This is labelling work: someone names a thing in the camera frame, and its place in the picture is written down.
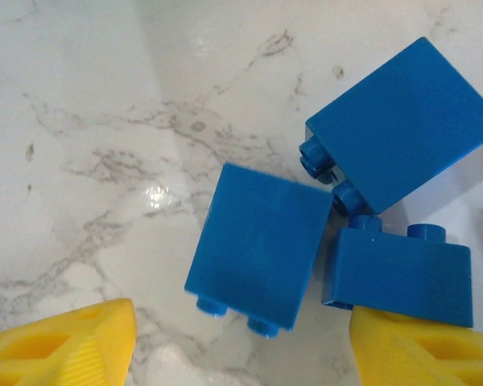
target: countertop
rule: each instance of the countertop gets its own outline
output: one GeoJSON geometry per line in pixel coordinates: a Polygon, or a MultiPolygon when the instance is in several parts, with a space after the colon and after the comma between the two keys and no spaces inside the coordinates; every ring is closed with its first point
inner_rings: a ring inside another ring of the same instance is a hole
{"type": "MultiPolygon", "coordinates": [[[[184,281],[223,162],[321,186],[305,120],[420,36],[483,96],[483,1],[0,1],[0,330],[128,297],[127,385],[358,385],[321,268],[274,340],[184,281]]],[[[382,218],[472,249],[483,331],[483,146],[382,218]]]]}

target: lego brick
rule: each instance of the lego brick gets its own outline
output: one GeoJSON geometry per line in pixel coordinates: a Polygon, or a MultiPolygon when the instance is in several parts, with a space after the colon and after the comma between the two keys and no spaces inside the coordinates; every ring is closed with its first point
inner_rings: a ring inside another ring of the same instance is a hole
{"type": "Polygon", "coordinates": [[[0,332],[0,385],[120,386],[136,342],[129,299],[0,332]]]}
{"type": "Polygon", "coordinates": [[[375,216],[351,217],[330,249],[323,303],[352,305],[473,325],[470,249],[445,242],[445,229],[414,224],[407,236],[381,232],[375,216]]]}
{"type": "Polygon", "coordinates": [[[349,328],[363,386],[483,386],[483,334],[355,306],[349,328]]]}
{"type": "Polygon", "coordinates": [[[291,330],[333,195],[225,164],[185,289],[221,316],[230,307],[266,337],[291,330]]]}
{"type": "Polygon", "coordinates": [[[483,98],[421,38],[306,126],[304,168],[318,178],[338,165],[347,178],[335,209],[378,214],[483,144],[483,98]]]}

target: blue lego brick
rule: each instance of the blue lego brick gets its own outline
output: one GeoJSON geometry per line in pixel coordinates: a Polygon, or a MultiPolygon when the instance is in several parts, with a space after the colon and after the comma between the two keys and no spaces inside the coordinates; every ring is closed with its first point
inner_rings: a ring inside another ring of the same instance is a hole
{"type": "Polygon", "coordinates": [[[323,303],[352,305],[473,326],[470,249],[445,242],[445,229],[414,224],[382,233],[375,216],[354,216],[333,242],[323,303]]]}
{"type": "Polygon", "coordinates": [[[291,330],[312,274],[333,195],[225,164],[184,288],[197,306],[230,307],[266,337],[291,330]]]}
{"type": "Polygon", "coordinates": [[[378,214],[483,144],[483,98],[425,39],[309,118],[299,149],[313,178],[338,165],[343,216],[378,214]]]}

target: yellow plastic piece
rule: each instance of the yellow plastic piece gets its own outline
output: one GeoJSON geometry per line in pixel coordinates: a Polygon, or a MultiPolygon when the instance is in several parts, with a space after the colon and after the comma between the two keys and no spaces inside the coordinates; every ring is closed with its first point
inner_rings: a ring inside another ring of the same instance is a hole
{"type": "Polygon", "coordinates": [[[359,306],[349,331],[363,386],[483,386],[483,334],[359,306]]]}
{"type": "Polygon", "coordinates": [[[134,307],[116,299],[0,332],[0,386],[122,386],[134,307]]]}

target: yellow ridged surface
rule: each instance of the yellow ridged surface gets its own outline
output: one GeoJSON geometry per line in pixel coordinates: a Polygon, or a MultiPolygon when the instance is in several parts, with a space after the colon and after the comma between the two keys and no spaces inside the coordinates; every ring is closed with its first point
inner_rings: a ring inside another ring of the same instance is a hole
{"type": "Polygon", "coordinates": [[[0,332],[0,386],[122,386],[134,307],[116,299],[0,332]]]}
{"type": "Polygon", "coordinates": [[[359,306],[349,330],[363,386],[483,386],[483,334],[359,306]]]}

